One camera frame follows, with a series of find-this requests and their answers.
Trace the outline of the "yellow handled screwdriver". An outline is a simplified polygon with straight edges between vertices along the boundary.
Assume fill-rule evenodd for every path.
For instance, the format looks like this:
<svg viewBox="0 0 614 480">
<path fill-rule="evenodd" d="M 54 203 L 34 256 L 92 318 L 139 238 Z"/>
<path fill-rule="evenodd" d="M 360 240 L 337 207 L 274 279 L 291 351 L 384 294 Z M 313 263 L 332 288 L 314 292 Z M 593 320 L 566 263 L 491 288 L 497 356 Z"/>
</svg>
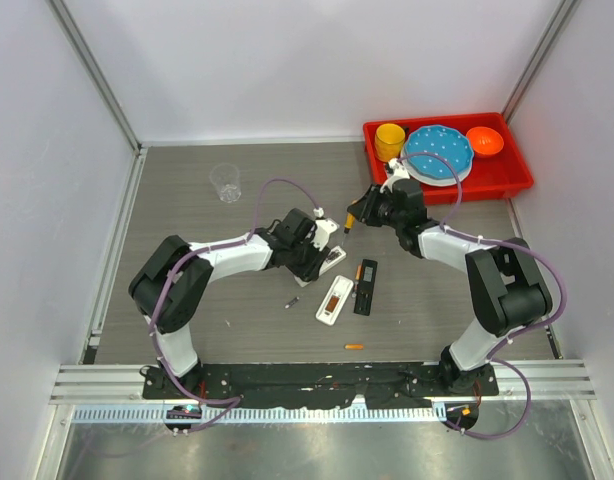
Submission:
<svg viewBox="0 0 614 480">
<path fill-rule="evenodd" d="M 354 216 L 351 213 L 348 213 L 346 215 L 346 220 L 345 220 L 344 227 L 343 227 L 343 234 L 341 237 L 340 246 L 343 246 L 345 244 L 345 241 L 347 240 L 348 235 L 351 229 L 353 228 L 354 221 L 355 221 Z"/>
</svg>

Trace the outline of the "white remote with batteries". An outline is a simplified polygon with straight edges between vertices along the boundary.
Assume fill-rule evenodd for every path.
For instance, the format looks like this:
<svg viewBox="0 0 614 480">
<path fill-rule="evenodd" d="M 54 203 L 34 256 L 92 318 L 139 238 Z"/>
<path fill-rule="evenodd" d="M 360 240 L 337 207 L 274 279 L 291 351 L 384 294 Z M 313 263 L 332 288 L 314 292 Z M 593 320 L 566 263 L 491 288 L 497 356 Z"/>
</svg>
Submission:
<svg viewBox="0 0 614 480">
<path fill-rule="evenodd" d="M 326 273 L 329 270 L 331 270 L 334 266 L 336 266 L 339 263 L 341 263 L 345 258 L 346 258 L 346 252 L 340 246 L 335 246 L 335 247 L 331 248 L 330 255 L 327 257 L 327 259 L 325 260 L 324 264 L 321 267 L 319 278 L 324 273 Z M 314 281 L 301 281 L 301 280 L 299 280 L 295 276 L 294 276 L 294 279 L 296 280 L 298 285 L 301 286 L 301 287 L 304 287 L 304 286 L 314 282 Z"/>
</svg>

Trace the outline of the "black remote control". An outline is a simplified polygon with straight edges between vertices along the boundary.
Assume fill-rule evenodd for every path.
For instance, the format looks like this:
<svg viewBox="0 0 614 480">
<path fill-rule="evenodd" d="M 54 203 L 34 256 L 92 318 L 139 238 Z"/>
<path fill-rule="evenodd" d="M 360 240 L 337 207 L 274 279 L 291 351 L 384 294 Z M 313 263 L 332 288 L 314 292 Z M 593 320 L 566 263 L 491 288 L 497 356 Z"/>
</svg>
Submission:
<svg viewBox="0 0 614 480">
<path fill-rule="evenodd" d="M 371 313 L 378 262 L 375 260 L 363 259 L 360 265 L 362 265 L 362 272 L 360 279 L 355 284 L 354 313 L 361 316 L 369 316 Z"/>
</svg>

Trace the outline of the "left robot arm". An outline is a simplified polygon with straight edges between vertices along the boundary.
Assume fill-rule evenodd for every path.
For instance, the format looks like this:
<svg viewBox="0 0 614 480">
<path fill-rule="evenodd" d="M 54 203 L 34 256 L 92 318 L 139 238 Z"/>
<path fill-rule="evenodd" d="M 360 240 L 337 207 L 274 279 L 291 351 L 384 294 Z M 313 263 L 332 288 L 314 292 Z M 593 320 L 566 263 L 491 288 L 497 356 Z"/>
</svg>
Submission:
<svg viewBox="0 0 614 480">
<path fill-rule="evenodd" d="M 177 398 L 192 397 L 200 385 L 200 364 L 189 322 L 208 285 L 246 272 L 286 268 L 309 284 L 320 276 L 330 254 L 330 237 L 339 229 L 331 218 L 313 218 L 294 208 L 268 227 L 212 243 L 167 237 L 132 279 L 128 294 L 149 325 L 157 359 L 168 371 L 166 388 Z"/>
</svg>

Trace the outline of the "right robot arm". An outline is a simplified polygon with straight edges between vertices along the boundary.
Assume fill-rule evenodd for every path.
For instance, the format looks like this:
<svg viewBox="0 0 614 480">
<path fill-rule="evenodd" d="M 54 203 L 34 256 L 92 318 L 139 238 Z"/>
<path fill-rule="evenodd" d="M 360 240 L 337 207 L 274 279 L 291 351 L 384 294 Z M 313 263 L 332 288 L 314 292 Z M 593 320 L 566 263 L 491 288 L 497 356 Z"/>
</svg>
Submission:
<svg viewBox="0 0 614 480">
<path fill-rule="evenodd" d="M 466 274 L 474 320 L 444 348 L 439 361 L 438 380 L 449 394 L 471 388 L 505 339 L 532 327 L 553 308 L 537 259 L 523 239 L 478 240 L 449 228 L 428 215 L 413 179 L 370 186 L 347 213 L 366 226 L 392 228 L 401 248 L 413 256 Z"/>
</svg>

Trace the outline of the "yellow plastic cup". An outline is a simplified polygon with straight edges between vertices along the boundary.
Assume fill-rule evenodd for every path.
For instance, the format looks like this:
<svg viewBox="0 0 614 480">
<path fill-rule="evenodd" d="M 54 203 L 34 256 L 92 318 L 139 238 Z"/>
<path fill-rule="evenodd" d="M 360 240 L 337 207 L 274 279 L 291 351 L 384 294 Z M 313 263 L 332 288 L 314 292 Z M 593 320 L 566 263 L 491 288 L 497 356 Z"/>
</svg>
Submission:
<svg viewBox="0 0 614 480">
<path fill-rule="evenodd" d="M 405 130 L 394 123 L 383 123 L 376 129 L 374 149 L 379 161 L 388 163 L 398 158 L 406 140 Z"/>
</svg>

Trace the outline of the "pale grey plate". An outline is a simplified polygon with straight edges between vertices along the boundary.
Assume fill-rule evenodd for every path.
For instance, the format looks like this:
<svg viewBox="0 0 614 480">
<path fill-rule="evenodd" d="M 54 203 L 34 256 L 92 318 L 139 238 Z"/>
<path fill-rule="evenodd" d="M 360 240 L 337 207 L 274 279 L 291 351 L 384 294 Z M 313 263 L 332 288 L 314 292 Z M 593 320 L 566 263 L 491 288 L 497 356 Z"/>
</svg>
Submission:
<svg viewBox="0 0 614 480">
<path fill-rule="evenodd" d="M 434 187 L 448 187 L 465 180 L 471 173 L 473 158 L 470 149 L 448 151 L 445 156 L 405 150 L 400 155 L 402 165 L 412 178 Z"/>
</svg>

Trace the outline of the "blue dotted plate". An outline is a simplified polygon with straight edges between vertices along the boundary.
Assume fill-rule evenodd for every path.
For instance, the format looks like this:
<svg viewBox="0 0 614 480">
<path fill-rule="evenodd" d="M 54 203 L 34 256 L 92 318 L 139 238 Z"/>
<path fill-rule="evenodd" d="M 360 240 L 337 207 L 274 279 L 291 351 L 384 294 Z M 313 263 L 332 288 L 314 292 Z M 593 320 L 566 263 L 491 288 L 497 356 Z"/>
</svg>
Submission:
<svg viewBox="0 0 614 480">
<path fill-rule="evenodd" d="M 444 125 L 428 125 L 413 131 L 401 151 L 405 165 L 412 172 L 433 180 L 454 180 L 449 168 L 436 156 L 451 164 L 463 179 L 471 173 L 474 151 L 458 130 Z"/>
</svg>

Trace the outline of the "clear plastic cup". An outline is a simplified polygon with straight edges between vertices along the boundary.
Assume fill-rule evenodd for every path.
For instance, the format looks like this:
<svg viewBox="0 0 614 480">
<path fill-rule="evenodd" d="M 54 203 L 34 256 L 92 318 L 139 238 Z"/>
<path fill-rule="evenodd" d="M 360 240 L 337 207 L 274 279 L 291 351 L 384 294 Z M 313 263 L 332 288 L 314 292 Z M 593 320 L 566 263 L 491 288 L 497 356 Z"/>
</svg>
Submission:
<svg viewBox="0 0 614 480">
<path fill-rule="evenodd" d="M 209 174 L 209 180 L 222 202 L 234 203 L 240 199 L 240 171 L 235 165 L 229 163 L 216 165 Z"/>
</svg>

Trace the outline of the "orange bowl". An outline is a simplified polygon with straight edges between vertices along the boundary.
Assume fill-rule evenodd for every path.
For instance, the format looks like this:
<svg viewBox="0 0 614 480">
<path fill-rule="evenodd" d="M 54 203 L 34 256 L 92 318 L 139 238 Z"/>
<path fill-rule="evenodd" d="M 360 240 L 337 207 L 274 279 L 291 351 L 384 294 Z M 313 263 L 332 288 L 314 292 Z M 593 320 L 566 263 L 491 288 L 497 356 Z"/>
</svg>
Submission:
<svg viewBox="0 0 614 480">
<path fill-rule="evenodd" d="M 466 138 L 478 158 L 493 157 L 504 148 L 504 139 L 501 134 L 489 127 L 473 127 L 467 131 Z"/>
</svg>

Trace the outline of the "red plastic tray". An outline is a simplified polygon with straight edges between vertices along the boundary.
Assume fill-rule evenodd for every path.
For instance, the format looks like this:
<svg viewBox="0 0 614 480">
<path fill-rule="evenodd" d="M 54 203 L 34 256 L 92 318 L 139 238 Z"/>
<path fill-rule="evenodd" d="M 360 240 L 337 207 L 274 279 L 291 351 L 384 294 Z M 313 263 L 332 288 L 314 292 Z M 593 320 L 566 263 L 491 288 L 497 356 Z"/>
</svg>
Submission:
<svg viewBox="0 0 614 480">
<path fill-rule="evenodd" d="M 373 183 L 386 180 L 383 162 L 376 157 L 374 148 L 375 132 L 379 125 L 395 123 L 413 133 L 420 127 L 440 124 L 451 127 L 461 134 L 473 127 L 488 127 L 498 132 L 504 141 L 502 150 L 490 158 L 473 161 L 471 173 L 462 181 L 463 202 L 501 200 L 516 196 L 523 190 L 530 189 L 534 179 L 516 141 L 503 116 L 497 112 L 482 112 L 461 115 L 419 117 L 407 119 L 388 119 L 370 121 L 363 125 L 365 151 Z M 426 205 L 442 205 L 455 202 L 457 187 L 435 187 L 422 185 Z"/>
</svg>

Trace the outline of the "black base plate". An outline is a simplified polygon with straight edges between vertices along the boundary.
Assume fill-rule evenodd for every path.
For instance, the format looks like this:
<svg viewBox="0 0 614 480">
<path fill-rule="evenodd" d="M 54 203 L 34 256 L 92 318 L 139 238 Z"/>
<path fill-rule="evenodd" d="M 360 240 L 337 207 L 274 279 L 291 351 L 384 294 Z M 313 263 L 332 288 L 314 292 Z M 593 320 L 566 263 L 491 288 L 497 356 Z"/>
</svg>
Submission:
<svg viewBox="0 0 614 480">
<path fill-rule="evenodd" d="M 425 406 L 432 397 L 493 397 L 492 366 L 458 377 L 435 363 L 276 363 L 197 365 L 174 383 L 161 366 L 145 365 L 146 400 L 201 399 L 208 406 L 248 409 L 345 409 L 361 396 L 370 409 Z"/>
</svg>

